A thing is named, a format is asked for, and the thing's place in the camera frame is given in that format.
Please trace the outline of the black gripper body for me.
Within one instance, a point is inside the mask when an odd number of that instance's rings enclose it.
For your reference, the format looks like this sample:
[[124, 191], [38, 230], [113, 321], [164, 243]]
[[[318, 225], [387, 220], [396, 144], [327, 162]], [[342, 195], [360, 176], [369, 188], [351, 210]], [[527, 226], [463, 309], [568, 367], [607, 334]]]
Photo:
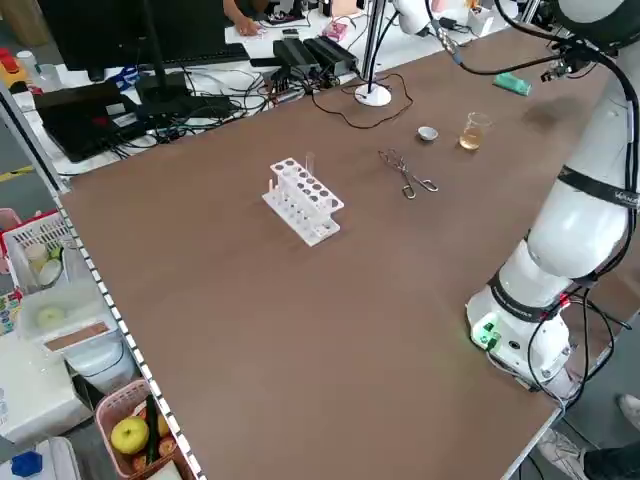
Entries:
[[585, 45], [563, 44], [558, 47], [560, 64], [563, 68], [585, 68], [596, 56], [594, 50]]

